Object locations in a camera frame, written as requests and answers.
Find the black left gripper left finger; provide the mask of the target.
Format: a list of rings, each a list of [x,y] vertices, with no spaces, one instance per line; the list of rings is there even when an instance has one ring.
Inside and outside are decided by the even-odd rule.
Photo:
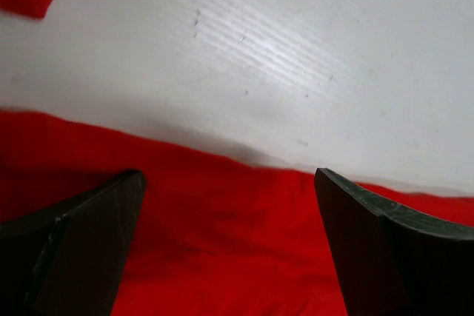
[[[146,187],[129,170],[1,224],[2,315],[110,315]]]

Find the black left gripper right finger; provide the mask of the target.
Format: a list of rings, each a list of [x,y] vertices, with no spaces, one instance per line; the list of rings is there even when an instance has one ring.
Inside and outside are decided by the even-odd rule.
[[[349,315],[472,315],[473,228],[384,198],[328,169],[318,206]]]

